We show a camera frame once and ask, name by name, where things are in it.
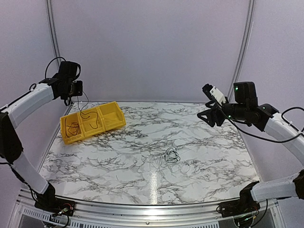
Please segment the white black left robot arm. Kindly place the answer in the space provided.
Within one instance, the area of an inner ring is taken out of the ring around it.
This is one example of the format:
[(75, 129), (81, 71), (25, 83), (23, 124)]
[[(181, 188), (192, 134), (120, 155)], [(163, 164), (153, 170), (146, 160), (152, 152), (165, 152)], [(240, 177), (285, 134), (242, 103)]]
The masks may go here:
[(78, 80), (80, 73), (80, 64), (63, 60), (58, 72), (51, 78), (45, 77), (25, 94), (0, 109), (0, 156), (15, 176), (28, 186), (35, 207), (39, 209), (59, 212), (68, 203), (56, 197), (54, 186), (27, 159), (17, 128), (42, 106), (56, 99), (61, 99), (69, 106), (73, 97), (82, 95), (83, 83)]

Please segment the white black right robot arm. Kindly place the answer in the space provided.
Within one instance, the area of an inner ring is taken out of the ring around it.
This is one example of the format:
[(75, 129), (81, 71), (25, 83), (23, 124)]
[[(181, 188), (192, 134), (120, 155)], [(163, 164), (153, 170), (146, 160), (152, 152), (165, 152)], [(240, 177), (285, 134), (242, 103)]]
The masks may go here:
[[(233, 84), (235, 102), (228, 98), (215, 86), (205, 84), (203, 93), (209, 99), (205, 104), (207, 110), (197, 117), (210, 127), (221, 126), (229, 121), (234, 127), (244, 124), (254, 126), (266, 133), (267, 138), (237, 130), (247, 136), (269, 143), (283, 145), (300, 163), (304, 162), (304, 131), (297, 129), (270, 104), (259, 105), (254, 82), (236, 82)], [(304, 171), (300, 170), (289, 177), (276, 180), (248, 184), (239, 192), (239, 198), (220, 203), (218, 212), (223, 217), (249, 213), (260, 208), (263, 200), (284, 200), (287, 198), (304, 198)]]

